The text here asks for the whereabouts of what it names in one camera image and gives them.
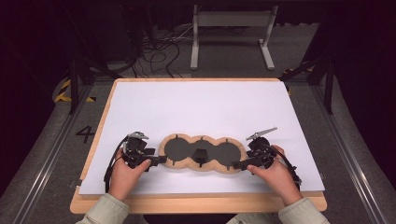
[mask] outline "white metal stand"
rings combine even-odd
[[[268,41],[274,26],[277,6],[271,11],[199,11],[198,6],[194,6],[193,11],[193,42],[191,53],[191,70],[198,68],[199,26],[263,26],[265,27],[264,39],[259,39],[262,55],[269,70],[274,70],[275,66],[268,50]]]

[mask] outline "floor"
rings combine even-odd
[[[216,28],[200,31],[200,61],[195,71],[190,70],[191,36],[187,35],[175,40],[182,40],[177,45],[170,44],[166,49],[146,49],[145,59],[139,59],[134,66],[136,73],[128,69],[121,75],[280,77],[285,69],[299,65],[317,28],[317,24],[276,26],[269,43],[276,66],[274,71],[265,67],[257,43],[262,36],[261,30]],[[156,34],[157,37],[163,35],[170,34],[161,31]],[[110,69],[120,66],[120,63],[109,65]],[[56,103],[47,126],[0,200],[0,223],[73,223],[82,219],[83,215],[70,212],[69,205],[75,191],[73,181],[79,179],[93,135],[84,142],[85,136],[77,133],[87,131],[87,127],[96,132],[113,83],[109,77],[95,76],[93,86],[80,86],[81,95],[95,97],[94,102],[82,103],[74,115],[68,115],[69,102]],[[321,102],[323,84],[308,86],[305,77],[306,74],[300,74],[287,85],[323,176],[328,203],[323,215],[331,223],[396,223],[396,191],[364,144],[336,80],[333,115],[328,115]],[[62,84],[54,90],[54,98]],[[141,216],[129,216],[125,223],[144,223],[144,220]]]

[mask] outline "person's right hand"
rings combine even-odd
[[[280,153],[285,155],[285,150],[278,146],[272,146]],[[278,194],[285,206],[291,205],[303,198],[301,192],[297,189],[288,168],[280,163],[278,159],[282,159],[280,155],[276,155],[277,160],[268,169],[262,169],[254,165],[249,165],[247,169],[261,177],[267,185]]]

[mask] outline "gray floor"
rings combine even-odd
[[[191,41],[186,39],[178,43],[180,54],[170,65],[171,72],[175,77],[178,75],[174,71],[183,77],[280,77],[283,70],[296,67],[300,63],[317,27],[314,24],[274,28],[269,49],[276,66],[275,71],[268,71],[265,67],[257,43],[257,38],[261,35],[260,30],[249,28],[239,35],[224,29],[206,30],[202,32],[200,39],[198,70],[190,70]],[[177,55],[177,49],[172,45],[163,52],[166,54],[166,60],[153,64],[154,70],[162,70],[152,73],[149,63],[140,60],[142,65],[137,63],[135,66],[140,76],[169,77],[164,68]],[[154,53],[147,53],[146,58],[151,58]],[[161,57],[163,56],[156,54],[153,59],[160,60]],[[111,68],[118,66],[120,65],[110,65]],[[132,70],[122,74],[134,77]],[[360,195],[360,191],[357,190],[353,174],[340,153],[339,143],[328,122],[329,117],[323,113],[321,103],[317,100],[317,89],[308,86],[304,82],[304,77],[305,74],[301,74],[287,84],[291,89],[290,99],[318,169],[326,176],[323,183],[328,209],[323,214],[331,223],[387,223],[383,220],[372,220],[371,213],[368,212],[370,209],[363,200],[364,195]],[[335,82],[333,116],[330,118],[335,120],[337,131],[353,152],[385,219],[389,223],[396,223],[396,191],[380,171],[361,139],[336,84]],[[98,76],[93,87],[87,89],[90,96],[96,97],[96,102],[82,105],[65,138],[56,165],[50,170],[49,179],[44,182],[45,187],[38,195],[37,201],[29,206],[31,213],[24,214],[25,211],[22,211],[21,214],[26,217],[19,220],[25,223],[74,223],[82,218],[82,215],[74,215],[69,210],[74,189],[69,188],[68,184],[71,180],[79,179],[93,137],[89,137],[88,142],[84,143],[84,136],[76,133],[88,125],[92,126],[93,132],[96,131],[111,85],[112,81],[109,78]],[[53,146],[59,140],[59,133],[70,119],[69,108],[70,103],[56,103],[46,128],[0,200],[0,223],[12,223],[16,218],[47,157],[54,150]],[[140,216],[129,216],[126,220],[126,223],[141,222]]]

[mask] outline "person's left hand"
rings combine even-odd
[[[121,156],[122,148],[117,152],[116,159]],[[150,163],[151,160],[147,159],[132,169],[125,164],[123,158],[117,160],[113,165],[108,193],[123,202],[136,186],[138,178],[149,168]]]

